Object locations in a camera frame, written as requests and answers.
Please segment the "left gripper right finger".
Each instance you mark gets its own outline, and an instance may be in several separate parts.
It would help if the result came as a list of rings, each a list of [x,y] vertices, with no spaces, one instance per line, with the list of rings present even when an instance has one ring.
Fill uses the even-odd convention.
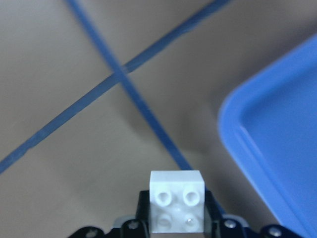
[[[235,220],[224,218],[211,191],[205,191],[204,237],[235,238],[238,224]]]

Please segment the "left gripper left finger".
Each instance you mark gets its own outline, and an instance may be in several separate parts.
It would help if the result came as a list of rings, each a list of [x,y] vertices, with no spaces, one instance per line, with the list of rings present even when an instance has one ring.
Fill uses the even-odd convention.
[[[136,214],[125,221],[120,228],[121,238],[150,238],[150,192],[139,193]]]

